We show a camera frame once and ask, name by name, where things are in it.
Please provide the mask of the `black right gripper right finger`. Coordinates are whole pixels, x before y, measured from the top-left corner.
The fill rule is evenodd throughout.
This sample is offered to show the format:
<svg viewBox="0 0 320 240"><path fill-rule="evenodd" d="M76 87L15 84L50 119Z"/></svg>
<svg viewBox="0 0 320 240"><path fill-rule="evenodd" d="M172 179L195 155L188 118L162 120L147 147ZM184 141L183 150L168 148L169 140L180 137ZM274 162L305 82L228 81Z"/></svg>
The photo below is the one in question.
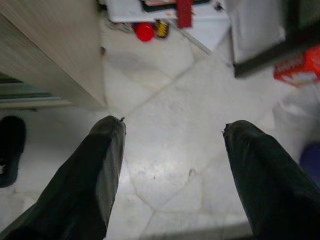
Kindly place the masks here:
<svg viewBox="0 0 320 240"><path fill-rule="evenodd" d="M257 240L317 240L320 189L271 135L249 121L223 131L230 169Z"/></svg>

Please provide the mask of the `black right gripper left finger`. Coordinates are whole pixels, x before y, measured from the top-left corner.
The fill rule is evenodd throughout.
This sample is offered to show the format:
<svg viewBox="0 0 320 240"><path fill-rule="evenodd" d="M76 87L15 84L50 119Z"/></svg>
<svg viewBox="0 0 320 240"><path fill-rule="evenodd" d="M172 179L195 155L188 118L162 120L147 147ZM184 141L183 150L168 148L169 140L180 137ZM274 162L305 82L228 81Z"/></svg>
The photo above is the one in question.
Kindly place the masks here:
<svg viewBox="0 0 320 240"><path fill-rule="evenodd" d="M59 167L38 200L0 234L3 240L102 240L115 202L126 125L99 120Z"/></svg>

